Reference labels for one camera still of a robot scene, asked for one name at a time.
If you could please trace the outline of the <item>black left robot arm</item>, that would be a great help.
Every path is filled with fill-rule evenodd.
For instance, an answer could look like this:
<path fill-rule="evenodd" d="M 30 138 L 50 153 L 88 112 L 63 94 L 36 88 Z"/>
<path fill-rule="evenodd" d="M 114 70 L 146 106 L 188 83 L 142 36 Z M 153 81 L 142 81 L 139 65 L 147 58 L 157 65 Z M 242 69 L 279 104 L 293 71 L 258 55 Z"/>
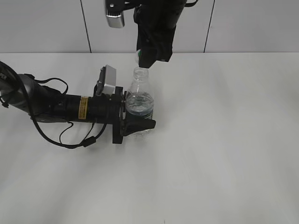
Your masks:
<path fill-rule="evenodd" d="M 48 142 L 75 149 L 87 147 L 96 142 L 107 125 L 113 127 L 113 143 L 121 144 L 123 137 L 138 131 L 153 129 L 152 119 L 127 115 L 125 112 L 126 93 L 115 85 L 116 69 L 105 65 L 100 69 L 99 79 L 93 89 L 93 96 L 69 95 L 46 86 L 46 80 L 37 80 L 31 74 L 17 74 L 5 63 L 0 64 L 0 102 L 3 107 L 10 105 L 26 112 L 32 119 L 39 134 Z M 102 124 L 96 136 L 84 137 L 75 145 L 56 142 L 41 130 L 39 123 L 75 122 Z"/>

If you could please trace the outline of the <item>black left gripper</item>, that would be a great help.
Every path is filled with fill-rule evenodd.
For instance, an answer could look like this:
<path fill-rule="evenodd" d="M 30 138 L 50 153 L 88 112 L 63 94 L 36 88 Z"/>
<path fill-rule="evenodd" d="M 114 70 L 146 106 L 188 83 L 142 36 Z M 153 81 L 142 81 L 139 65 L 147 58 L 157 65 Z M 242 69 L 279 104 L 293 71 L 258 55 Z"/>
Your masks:
<path fill-rule="evenodd" d="M 94 122 L 103 125 L 95 139 L 103 134 L 107 125 L 112 125 L 112 143 L 114 144 L 121 144 L 123 137 L 154 129 L 156 126 L 156 121 L 152 119 L 136 118 L 123 121 L 124 94 L 122 87 L 117 86 L 111 95 L 104 93 L 100 96 L 94 95 L 93 103 Z"/>

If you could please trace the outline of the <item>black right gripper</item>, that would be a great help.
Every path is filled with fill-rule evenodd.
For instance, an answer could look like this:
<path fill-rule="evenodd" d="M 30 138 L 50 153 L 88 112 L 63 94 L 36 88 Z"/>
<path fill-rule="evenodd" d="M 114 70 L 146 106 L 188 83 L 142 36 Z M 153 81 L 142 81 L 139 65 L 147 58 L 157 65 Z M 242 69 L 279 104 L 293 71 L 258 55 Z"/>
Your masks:
<path fill-rule="evenodd" d="M 134 0 L 138 65 L 149 69 L 156 61 L 169 62 L 177 22 L 186 0 Z"/>

